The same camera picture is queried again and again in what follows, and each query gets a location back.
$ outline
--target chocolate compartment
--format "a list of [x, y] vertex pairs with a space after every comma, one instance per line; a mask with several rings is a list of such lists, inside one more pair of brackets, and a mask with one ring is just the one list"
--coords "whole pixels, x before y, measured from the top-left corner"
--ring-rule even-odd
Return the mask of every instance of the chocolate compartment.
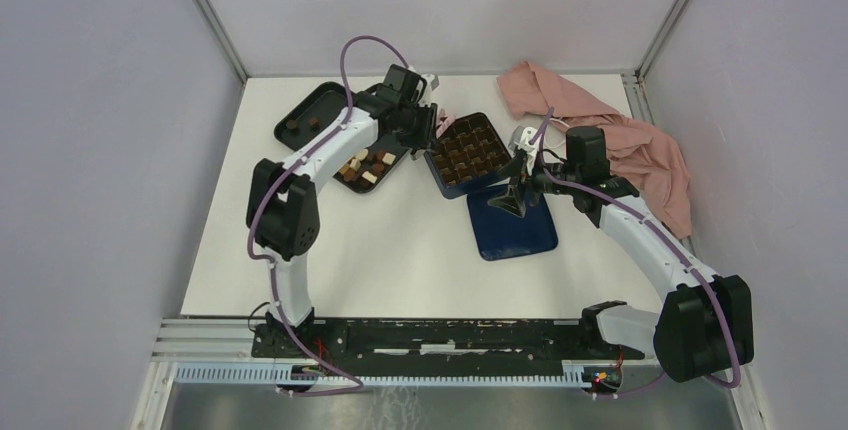
[[438, 143], [435, 153], [425, 158], [446, 198], [501, 180], [497, 171], [511, 158], [483, 113], [458, 118]]

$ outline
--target white wall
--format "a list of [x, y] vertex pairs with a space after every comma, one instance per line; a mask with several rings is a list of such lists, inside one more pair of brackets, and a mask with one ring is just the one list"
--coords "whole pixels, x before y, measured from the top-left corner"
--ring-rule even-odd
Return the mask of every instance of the white wall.
[[754, 297], [771, 428], [845, 428], [848, 0], [692, 0], [648, 78], [697, 244]]
[[125, 428], [240, 85], [191, 0], [0, 0], [0, 428]]
[[[394, 43], [419, 69], [500, 72], [521, 59], [559, 70], [632, 70], [674, 0], [211, 0], [252, 75], [338, 73], [352, 36]], [[357, 73], [386, 54], [350, 52]]]

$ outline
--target metal frame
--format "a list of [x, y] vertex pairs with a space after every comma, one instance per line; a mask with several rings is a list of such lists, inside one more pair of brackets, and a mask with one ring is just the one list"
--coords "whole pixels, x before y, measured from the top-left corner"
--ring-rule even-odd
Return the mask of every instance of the metal frame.
[[[254, 318], [253, 323], [261, 323]], [[174, 383], [223, 383], [255, 385], [302, 384], [291, 377], [295, 365], [314, 365], [311, 359], [253, 358], [255, 336], [246, 318], [165, 319], [153, 347], [139, 402], [131, 421], [133, 430], [158, 430]], [[563, 360], [561, 377], [513, 378], [366, 378], [368, 386], [419, 387], [558, 387], [584, 388], [584, 367], [612, 367], [613, 360]], [[627, 361], [628, 366], [658, 366], [656, 359]], [[318, 383], [342, 383], [336, 377]]]
[[[627, 102], [630, 104], [630, 111], [633, 113], [633, 118], [648, 122], [652, 125], [657, 125], [656, 117], [651, 111], [651, 106], [648, 104], [648, 99], [645, 96], [644, 80], [640, 78], [638, 72], [630, 75], [622, 75], [621, 82], [624, 85], [625, 93], [627, 94]], [[700, 258], [696, 239], [686, 237], [681, 240], [681, 243], [692, 255]], [[742, 367], [742, 383], [739, 387], [731, 390], [733, 404], [736, 406], [736, 413], [739, 415], [739, 420], [742, 423], [744, 430], [766, 430], [765, 419], [760, 411], [760, 405], [757, 400], [757, 390], [754, 382], [755, 379], [750, 365]]]
[[212, 31], [212, 35], [215, 36], [215, 40], [221, 47], [221, 51], [224, 52], [224, 56], [227, 58], [227, 61], [233, 69], [233, 72], [236, 74], [236, 77], [241, 80], [242, 84], [247, 83], [249, 75], [244, 68], [244, 64], [241, 62], [241, 58], [238, 56], [238, 52], [236, 52], [236, 49], [233, 46], [233, 42], [230, 41], [227, 31], [224, 30], [224, 25], [221, 23], [221, 19], [218, 18], [218, 14], [215, 13], [215, 9], [212, 7], [212, 4], [209, 0], [193, 1], [194, 4], [197, 5], [197, 9], [200, 11], [200, 14], [203, 16], [206, 24], [209, 26], [209, 29]]
[[642, 57], [642, 61], [639, 63], [639, 68], [636, 69], [635, 75], [637, 79], [644, 80], [645, 76], [648, 75], [648, 72], [651, 71], [651, 67], [653, 67], [654, 62], [656, 62], [657, 55], [659, 55], [660, 50], [662, 50], [663, 46], [668, 41], [672, 30], [674, 30], [678, 20], [680, 20], [680, 16], [686, 9], [689, 1], [690, 0], [674, 0], [674, 3], [668, 10], [662, 25], [660, 25], [659, 31], [657, 31], [657, 34], [648, 46], [645, 56]]

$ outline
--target white table surface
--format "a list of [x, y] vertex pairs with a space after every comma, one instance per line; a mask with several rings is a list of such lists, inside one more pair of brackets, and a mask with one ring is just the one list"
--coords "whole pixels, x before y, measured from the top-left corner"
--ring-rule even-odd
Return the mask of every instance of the white table surface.
[[[354, 90], [382, 77], [352, 78]], [[618, 75], [570, 75], [630, 115]], [[253, 78], [247, 83], [183, 302], [184, 315], [247, 315], [269, 300], [265, 263], [247, 257], [245, 209], [253, 167], [290, 150], [272, 130], [328, 78]], [[458, 116], [484, 112], [506, 142], [519, 121], [494, 76], [443, 76], [433, 101]], [[520, 122], [538, 125], [541, 117]], [[562, 135], [554, 131], [555, 144]], [[569, 197], [550, 197], [559, 235], [550, 252], [497, 262], [477, 251], [465, 197], [446, 200], [423, 159], [405, 158], [373, 192], [338, 182], [318, 197], [321, 230], [309, 252], [309, 292], [319, 316], [574, 318], [589, 305], [625, 300], [658, 311], [647, 278]]]

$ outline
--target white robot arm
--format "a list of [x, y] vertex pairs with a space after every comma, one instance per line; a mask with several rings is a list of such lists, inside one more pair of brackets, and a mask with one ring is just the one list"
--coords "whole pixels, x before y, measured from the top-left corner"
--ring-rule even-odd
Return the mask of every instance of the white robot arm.
[[248, 204], [248, 226], [271, 182], [283, 169], [296, 167], [269, 202], [257, 230], [257, 243], [273, 259], [268, 263], [272, 301], [282, 306], [282, 314], [279, 306], [271, 306], [274, 318], [282, 320], [284, 314], [297, 327], [313, 311], [306, 259], [320, 229], [317, 194], [352, 155], [371, 146], [383, 134], [396, 134], [402, 144], [414, 150], [434, 145], [436, 107], [430, 97], [437, 85], [434, 75], [421, 76], [393, 65], [375, 94], [358, 93], [349, 118], [346, 112], [340, 112], [313, 139], [325, 143], [307, 145], [281, 163], [263, 160], [257, 164]]
[[[510, 177], [504, 195], [489, 204], [523, 216], [526, 200], [566, 194], [575, 207], [627, 252], [663, 299], [657, 315], [625, 302], [584, 309], [582, 323], [590, 338], [624, 345], [656, 356], [678, 382], [731, 367], [722, 325], [729, 327], [740, 364], [753, 359], [751, 292], [738, 276], [723, 278], [696, 259], [651, 213], [639, 192], [610, 173], [603, 130], [574, 127], [566, 132], [566, 159], [545, 163], [537, 158], [537, 129], [519, 127], [510, 148], [516, 157], [502, 170]], [[712, 304], [704, 285], [720, 303]]]

